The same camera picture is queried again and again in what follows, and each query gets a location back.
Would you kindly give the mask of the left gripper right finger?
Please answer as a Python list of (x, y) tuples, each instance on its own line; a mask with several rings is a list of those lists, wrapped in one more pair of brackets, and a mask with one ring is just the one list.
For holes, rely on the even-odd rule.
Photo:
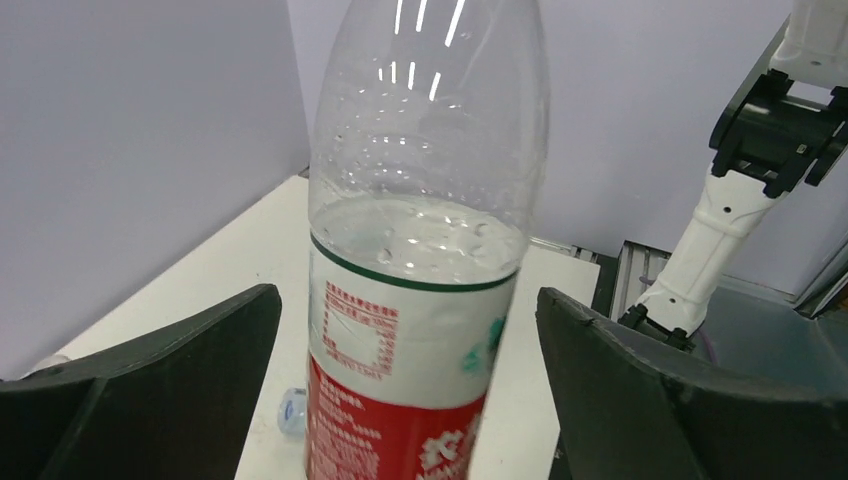
[(843, 479), (847, 399), (736, 373), (551, 287), (536, 325), (568, 479)]

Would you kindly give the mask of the clear bottle blue cap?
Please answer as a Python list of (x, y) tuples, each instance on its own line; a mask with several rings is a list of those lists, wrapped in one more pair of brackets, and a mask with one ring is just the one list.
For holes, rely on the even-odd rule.
[(294, 387), (285, 391), (277, 412), (278, 428), (283, 435), (292, 438), (305, 435), (307, 405), (305, 388)]

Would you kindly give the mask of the clear bottle red blue label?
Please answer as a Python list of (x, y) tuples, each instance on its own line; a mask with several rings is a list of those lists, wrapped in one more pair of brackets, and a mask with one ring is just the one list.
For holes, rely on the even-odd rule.
[(304, 470), (464, 479), (548, 151), (536, 1), (354, 1), (309, 164)]

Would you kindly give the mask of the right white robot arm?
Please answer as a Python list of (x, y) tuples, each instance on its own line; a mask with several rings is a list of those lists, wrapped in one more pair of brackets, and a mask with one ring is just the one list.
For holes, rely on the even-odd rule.
[(847, 4), (796, 1), (719, 117), (700, 199), (664, 269), (619, 324), (684, 352), (764, 216), (847, 148)]

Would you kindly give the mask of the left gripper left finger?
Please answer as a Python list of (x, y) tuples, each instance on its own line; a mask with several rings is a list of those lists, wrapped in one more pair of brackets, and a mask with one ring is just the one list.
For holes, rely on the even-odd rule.
[(255, 285), (189, 318), (1, 385), (5, 479), (231, 479), (281, 317)]

